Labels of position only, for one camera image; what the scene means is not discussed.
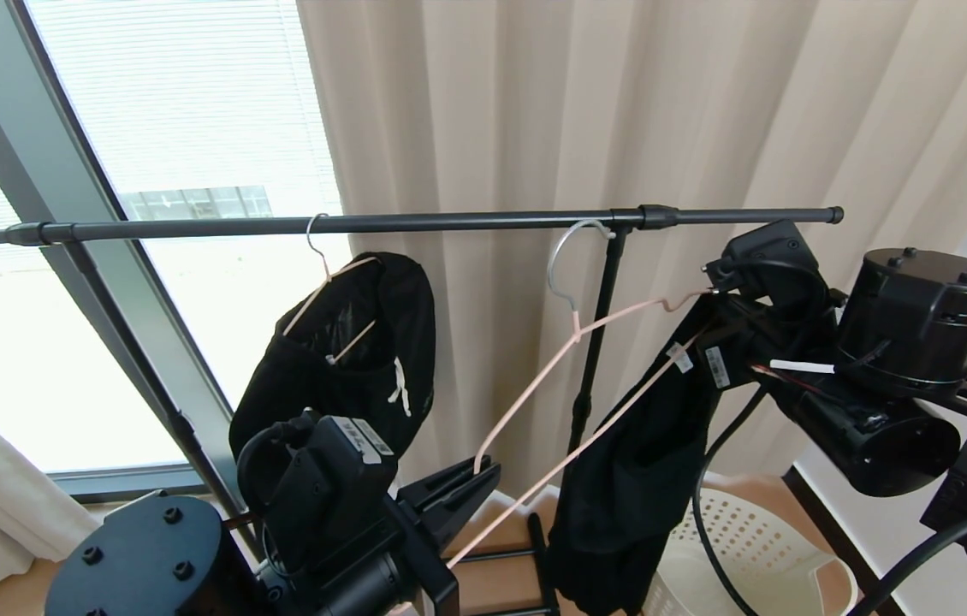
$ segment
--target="white laundry basket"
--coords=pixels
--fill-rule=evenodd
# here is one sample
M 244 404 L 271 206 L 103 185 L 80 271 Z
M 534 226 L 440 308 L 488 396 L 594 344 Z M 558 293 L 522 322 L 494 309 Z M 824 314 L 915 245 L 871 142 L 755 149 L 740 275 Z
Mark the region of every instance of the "white laundry basket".
M 824 553 L 788 523 L 748 500 L 725 492 L 700 492 L 708 538 L 734 588 L 755 612 L 776 616 L 827 616 L 817 569 L 837 562 L 850 584 L 848 613 L 859 599 L 856 578 L 845 562 Z M 688 511 L 670 533 L 658 576 L 644 603 L 647 616 L 734 616 L 742 613 L 727 595 L 700 545 Z

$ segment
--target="hanger hook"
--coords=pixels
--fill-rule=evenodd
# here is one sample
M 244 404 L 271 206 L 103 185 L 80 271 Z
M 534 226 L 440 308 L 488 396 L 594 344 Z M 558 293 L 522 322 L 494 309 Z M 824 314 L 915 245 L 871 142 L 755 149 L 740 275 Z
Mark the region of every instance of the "hanger hook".
M 320 256 L 320 262 L 323 263 L 323 279 L 325 281 L 330 281 L 331 280 L 331 269 L 328 268 L 328 258 L 325 257 L 323 255 L 323 253 L 320 252 L 320 250 L 318 248 L 316 248 L 315 246 L 312 245 L 312 223 L 313 222 L 316 222 L 316 219 L 319 218 L 320 216 L 327 216 L 327 214 L 324 214 L 322 212 L 322 213 L 316 214 L 315 216 L 312 216 L 312 218 L 309 218 L 308 219 L 308 226 L 305 227 L 305 240 L 308 242 L 308 248 L 311 248 L 312 249 L 312 252 L 315 252 L 316 254 L 319 254 L 319 256 Z
M 571 297 L 568 295 L 568 293 L 563 293 L 562 291 L 559 291 L 558 288 L 555 288 L 555 258 L 559 257 L 559 251 L 563 248 L 563 243 L 567 241 L 567 238 L 571 237 L 571 234 L 576 233 L 576 231 L 582 227 L 589 226 L 597 227 L 597 230 L 601 231 L 605 239 L 610 240 L 617 237 L 617 234 L 614 234 L 613 231 L 608 230 L 608 228 L 606 228 L 605 225 L 602 225 L 599 221 L 592 221 L 592 219 L 578 221 L 574 223 L 574 225 L 571 225 L 571 227 L 565 231 L 563 235 L 561 235 L 558 242 L 555 242 L 555 248 L 553 249 L 553 253 L 551 253 L 551 257 L 549 257 L 549 291 L 553 292 L 555 297 L 562 297 L 565 299 L 567 303 L 571 305 L 571 312 L 578 311 L 578 309 L 574 307 L 574 297 Z

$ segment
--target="white label sticker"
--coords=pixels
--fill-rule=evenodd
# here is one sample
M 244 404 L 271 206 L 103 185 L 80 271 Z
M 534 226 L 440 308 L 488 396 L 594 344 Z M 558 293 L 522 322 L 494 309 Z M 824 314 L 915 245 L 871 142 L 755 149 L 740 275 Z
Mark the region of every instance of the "white label sticker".
M 378 452 L 386 456 L 394 455 L 393 448 L 385 443 L 384 438 L 377 433 L 376 429 L 373 429 L 370 422 L 365 421 L 363 418 L 357 418 L 357 420 L 354 420 L 354 424 L 358 425 L 358 429 L 361 429 L 362 434 L 365 434 L 365 437 L 369 438 L 370 443 L 373 443 L 373 446 L 377 448 Z
M 723 363 L 723 354 L 719 352 L 719 347 L 708 348 L 703 354 L 708 358 L 708 367 L 711 368 L 711 378 L 715 381 L 715 386 L 719 389 L 730 387 L 731 379 L 727 377 L 727 364 Z
M 671 358 L 674 358 L 674 365 L 678 366 L 678 370 L 682 371 L 682 374 L 687 373 L 687 371 L 692 370 L 692 359 L 686 353 L 685 348 L 683 348 L 678 343 L 673 343 L 670 346 L 670 351 L 667 351 Z
M 339 430 L 342 430 L 343 434 L 346 434 L 354 448 L 362 453 L 362 464 L 381 464 L 381 454 L 373 448 L 373 445 L 366 440 L 365 436 L 362 436 L 361 430 L 358 429 L 357 425 L 354 425 L 354 421 L 351 421 L 350 418 L 331 418 L 331 420 L 335 421 L 335 425 L 339 426 Z

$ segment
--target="black garment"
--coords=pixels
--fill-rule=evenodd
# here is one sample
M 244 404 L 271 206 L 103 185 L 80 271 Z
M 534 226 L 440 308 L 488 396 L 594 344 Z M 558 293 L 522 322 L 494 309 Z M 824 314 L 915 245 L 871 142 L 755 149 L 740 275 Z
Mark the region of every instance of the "black garment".
M 233 456 L 261 429 L 300 416 L 363 418 L 404 455 L 433 402 L 434 296 L 411 258 L 388 252 L 332 278 L 288 335 L 311 296 L 285 313 L 229 426 Z M 371 321 L 377 324 L 331 365 Z
M 714 300 L 702 296 L 691 308 L 609 417 L 667 362 L 675 342 L 715 318 Z M 590 616 L 643 608 L 667 536 L 685 515 L 720 397 L 695 348 L 688 354 L 694 367 L 665 371 L 563 479 L 545 576 Z

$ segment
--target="screw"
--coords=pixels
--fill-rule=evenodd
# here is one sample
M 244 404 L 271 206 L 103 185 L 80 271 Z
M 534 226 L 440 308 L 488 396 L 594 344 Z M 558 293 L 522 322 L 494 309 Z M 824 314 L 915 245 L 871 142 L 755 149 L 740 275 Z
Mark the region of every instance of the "screw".
M 91 546 L 80 554 L 80 558 L 87 562 L 89 566 L 96 565 L 100 560 L 104 560 L 104 551 L 96 546 Z
M 189 578 L 189 577 L 193 576 L 193 574 L 194 574 L 194 565 L 191 565 L 191 561 L 190 560 L 185 560 L 185 561 L 182 561 L 182 562 L 177 562 L 177 564 L 175 564 L 175 566 L 172 566 L 172 568 L 171 568 L 171 574 L 172 574 L 172 576 L 175 576 L 175 578 L 177 578 L 177 580 L 179 580 L 180 582 L 182 582 L 183 580 L 186 580 L 186 578 Z
M 163 521 L 168 524 L 177 523 L 180 519 L 183 519 L 183 511 L 180 511 L 178 506 L 171 506 L 163 511 Z

